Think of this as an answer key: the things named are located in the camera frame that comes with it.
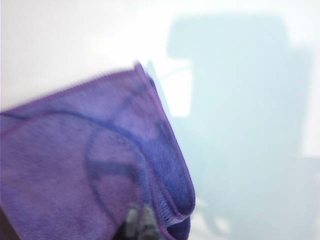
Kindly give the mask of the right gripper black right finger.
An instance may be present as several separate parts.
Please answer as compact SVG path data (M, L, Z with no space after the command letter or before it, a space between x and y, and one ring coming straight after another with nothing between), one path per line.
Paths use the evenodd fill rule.
M152 208L148 205L143 206L142 215L138 226L139 240L159 240L160 230Z

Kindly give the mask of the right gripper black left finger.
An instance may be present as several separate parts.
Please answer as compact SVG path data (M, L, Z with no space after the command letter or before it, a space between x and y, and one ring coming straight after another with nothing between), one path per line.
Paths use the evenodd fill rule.
M138 232L139 211L135 204L131 204L125 220L121 226L120 240L136 240Z

